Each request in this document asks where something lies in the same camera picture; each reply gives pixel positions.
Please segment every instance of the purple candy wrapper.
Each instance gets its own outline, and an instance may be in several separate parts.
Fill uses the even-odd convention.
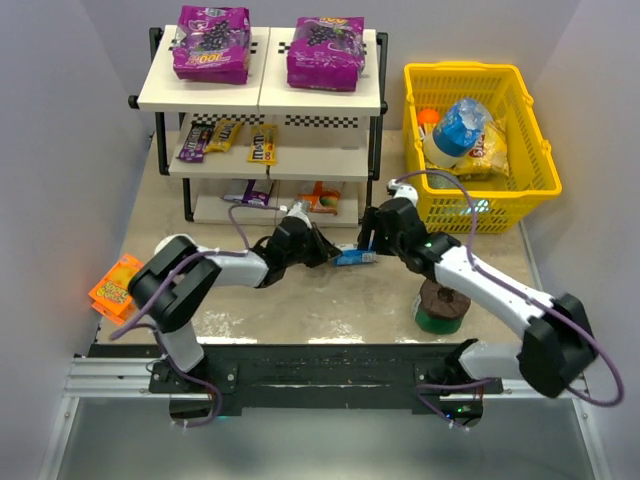
[[[251,25],[246,8],[182,7],[173,49],[178,78],[244,85]]]
[[[184,142],[184,146],[178,154],[178,158],[183,162],[202,163],[204,161],[204,147],[206,147],[209,140],[211,140],[212,134],[213,128],[211,125],[194,122]]]
[[[287,54],[292,87],[353,92],[364,69],[363,17],[302,17]]]
[[[271,180],[232,180],[223,200],[250,205],[269,205]]]

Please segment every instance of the white shelf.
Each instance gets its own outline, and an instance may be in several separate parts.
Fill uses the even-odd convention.
[[[264,70],[269,27],[251,28],[249,79],[246,85],[226,85],[180,80],[173,71],[169,50],[176,26],[167,25],[147,79],[138,97],[141,110],[153,112],[258,113],[258,99]]]
[[[286,52],[295,28],[271,28],[260,93],[260,113],[267,115],[377,116],[380,115],[376,31],[364,31],[365,68],[355,92],[327,92],[292,88],[287,84]]]
[[[249,122],[242,127],[236,137],[231,149],[226,153],[208,153],[204,156],[203,163],[187,163],[178,160],[177,156],[184,145],[191,129],[191,121],[202,118],[201,115],[188,114],[185,116],[180,136],[176,143],[176,148],[169,164],[169,174],[180,178],[242,178],[247,180],[259,180],[267,178],[267,167],[259,163],[250,163],[249,150],[251,143],[251,125]],[[218,114],[209,115],[207,118],[240,118],[240,116]],[[263,121],[270,121],[269,118],[251,116],[246,117],[253,120],[262,118]]]
[[[227,192],[230,180],[209,180],[202,187],[201,193],[196,199],[196,208],[193,212],[193,220],[196,223],[214,223],[219,225],[228,225],[229,207],[233,203],[226,202],[220,198]],[[269,205],[277,204],[277,188],[273,186]],[[262,210],[257,208],[236,208],[233,210],[233,216],[241,225],[274,225],[274,210]]]
[[[278,203],[290,207],[300,190],[300,182],[278,182]],[[282,220],[283,212],[275,212],[276,221]],[[328,213],[310,213],[309,219],[319,227],[357,227],[358,226],[358,184],[345,183],[338,204],[338,215]]]
[[[289,115],[278,115],[274,119],[278,124],[278,163],[270,168],[270,178],[345,182],[367,180],[368,119]]]

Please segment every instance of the orange snack package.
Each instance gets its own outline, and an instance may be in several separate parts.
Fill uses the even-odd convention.
[[[100,282],[91,289],[92,307],[116,325],[123,325],[136,310],[127,286],[143,263],[125,254]]]
[[[298,199],[311,203],[310,212],[338,214],[344,182],[302,182]]]

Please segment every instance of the orange candy box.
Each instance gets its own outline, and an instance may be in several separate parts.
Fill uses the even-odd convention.
[[[127,285],[143,266],[140,260],[125,254],[89,292],[94,300],[92,307],[116,325],[123,325],[136,310]]]

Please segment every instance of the snack bag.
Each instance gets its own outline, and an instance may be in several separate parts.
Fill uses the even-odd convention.
[[[211,139],[211,134],[211,125],[193,122],[184,146],[178,154],[178,159],[188,163],[202,163],[204,161],[204,149]]]
[[[127,287],[143,266],[137,258],[124,254],[89,292],[93,299],[92,307],[116,325],[123,325],[136,311]]]
[[[265,207],[269,205],[272,188],[272,180],[231,180],[227,193],[222,199],[227,202]]]
[[[251,127],[251,150],[249,150],[248,161],[251,163],[262,163],[264,165],[275,165],[276,161],[276,135],[277,125],[254,125]]]
[[[509,176],[507,158],[506,121],[504,118],[489,122],[475,145],[453,167],[454,175],[465,179],[481,180],[492,174]]]
[[[227,120],[226,118],[219,120],[213,131],[211,141],[204,149],[204,153],[228,152],[242,125],[244,125],[242,122]]]
[[[353,92],[364,70],[363,17],[302,17],[287,53],[287,82],[297,88]]]
[[[182,7],[173,49],[178,78],[244,85],[251,25],[246,8]]]
[[[344,182],[302,182],[297,198],[311,204],[310,212],[338,214]]]

